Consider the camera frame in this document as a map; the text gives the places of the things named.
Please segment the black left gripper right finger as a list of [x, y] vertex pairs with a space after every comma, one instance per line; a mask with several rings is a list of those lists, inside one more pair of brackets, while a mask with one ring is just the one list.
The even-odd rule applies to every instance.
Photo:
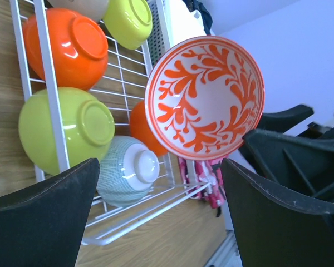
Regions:
[[237, 162], [221, 166], [243, 266], [334, 266], [334, 204], [295, 192]]

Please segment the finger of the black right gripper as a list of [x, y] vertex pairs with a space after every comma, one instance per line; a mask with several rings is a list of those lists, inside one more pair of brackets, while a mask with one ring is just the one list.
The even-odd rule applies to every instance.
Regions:
[[281, 172], [286, 169], [282, 157], [284, 147], [290, 148], [293, 145], [299, 145], [334, 152], [334, 139], [288, 136], [261, 129], [249, 131], [243, 136], [243, 141], [244, 147], [250, 153], [248, 161], [257, 174], [278, 184], [280, 184], [278, 179], [281, 177]]
[[280, 112], [263, 113], [257, 128], [292, 128], [313, 114], [313, 108], [303, 104]]

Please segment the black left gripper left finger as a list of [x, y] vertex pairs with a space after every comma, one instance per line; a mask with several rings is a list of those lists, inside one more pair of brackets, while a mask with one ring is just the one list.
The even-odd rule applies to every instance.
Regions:
[[88, 159], [0, 197], [0, 266], [75, 266], [100, 173]]

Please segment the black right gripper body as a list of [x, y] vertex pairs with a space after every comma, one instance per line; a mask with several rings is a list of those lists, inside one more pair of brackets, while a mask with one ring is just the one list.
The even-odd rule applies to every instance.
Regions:
[[[334, 120], [331, 127], [316, 123], [308, 125], [302, 137], [334, 139]], [[334, 203], [334, 152], [305, 146], [282, 149], [285, 170], [278, 182], [296, 192]]]

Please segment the white bowl orange pattern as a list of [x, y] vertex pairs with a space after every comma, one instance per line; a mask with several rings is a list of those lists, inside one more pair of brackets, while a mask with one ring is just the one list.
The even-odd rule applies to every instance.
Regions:
[[182, 41], [158, 60], [145, 89], [145, 115], [158, 143], [189, 160], [234, 152], [264, 110], [261, 71], [248, 51], [220, 36]]

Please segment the lime green bowl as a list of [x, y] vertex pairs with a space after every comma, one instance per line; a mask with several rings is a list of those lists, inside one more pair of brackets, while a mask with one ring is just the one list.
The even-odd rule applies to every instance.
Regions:
[[111, 36], [129, 50], [139, 48], [153, 28], [153, 17], [146, 0], [110, 1], [102, 20]]
[[[89, 158], [102, 160], [115, 134], [110, 110], [95, 96], [78, 88], [59, 87], [58, 96], [70, 166]], [[59, 174], [46, 89], [33, 94], [23, 105], [18, 131], [30, 160], [49, 175]]]

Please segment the pink camouflage bag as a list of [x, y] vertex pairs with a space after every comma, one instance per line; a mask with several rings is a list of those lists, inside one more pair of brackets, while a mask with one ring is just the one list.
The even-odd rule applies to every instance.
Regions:
[[223, 158], [208, 161], [192, 161], [188, 165], [187, 160], [178, 157], [181, 180], [184, 185], [191, 183], [206, 183], [210, 185], [197, 192], [191, 199], [208, 202], [212, 209], [216, 209], [216, 217], [222, 214], [222, 205], [226, 201], [223, 178], [221, 173], [221, 163]]

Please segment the teal checked white bowl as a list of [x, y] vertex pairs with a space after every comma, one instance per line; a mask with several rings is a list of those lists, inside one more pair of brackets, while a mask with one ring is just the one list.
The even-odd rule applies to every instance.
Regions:
[[158, 157], [145, 144], [130, 136], [114, 136], [100, 161], [96, 190], [111, 206], [130, 206], [149, 193], [159, 172]]

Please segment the lime green bowl front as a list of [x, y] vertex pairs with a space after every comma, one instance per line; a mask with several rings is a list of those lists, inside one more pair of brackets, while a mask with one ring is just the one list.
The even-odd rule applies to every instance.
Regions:
[[[102, 160], [115, 134], [110, 110], [95, 96], [78, 88], [59, 87], [58, 96], [70, 166], [89, 158]], [[23, 105], [18, 131], [30, 160], [49, 175], [59, 174], [46, 89], [33, 94]]]

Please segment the white folded towel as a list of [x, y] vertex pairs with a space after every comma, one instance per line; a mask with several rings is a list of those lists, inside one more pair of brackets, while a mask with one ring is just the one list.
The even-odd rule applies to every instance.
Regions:
[[199, 11], [190, 12], [183, 1], [165, 1], [170, 47], [190, 38], [206, 36]]

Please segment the grey perforated laundry basket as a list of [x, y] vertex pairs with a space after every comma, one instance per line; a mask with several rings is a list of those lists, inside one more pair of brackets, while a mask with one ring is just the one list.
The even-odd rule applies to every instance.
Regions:
[[169, 1], [152, 0], [147, 1], [153, 20], [153, 28], [148, 38], [149, 55], [152, 66], [169, 50], [172, 45]]

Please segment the dark blue cloth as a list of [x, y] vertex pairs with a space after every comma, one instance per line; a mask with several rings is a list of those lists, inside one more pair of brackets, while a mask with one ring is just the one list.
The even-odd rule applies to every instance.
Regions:
[[187, 9], [190, 12], [198, 11], [201, 15], [203, 21], [204, 32], [207, 35], [211, 35], [211, 27], [213, 24], [213, 19], [209, 11], [205, 8], [201, 1], [197, 0], [183, 0], [186, 4]]

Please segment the beige floral ceramic bowl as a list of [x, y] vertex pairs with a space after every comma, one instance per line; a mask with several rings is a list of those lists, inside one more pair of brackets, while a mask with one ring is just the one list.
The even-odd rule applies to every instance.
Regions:
[[95, 22], [101, 20], [110, 3], [109, 0], [49, 0], [48, 2], [53, 7], [76, 11]]

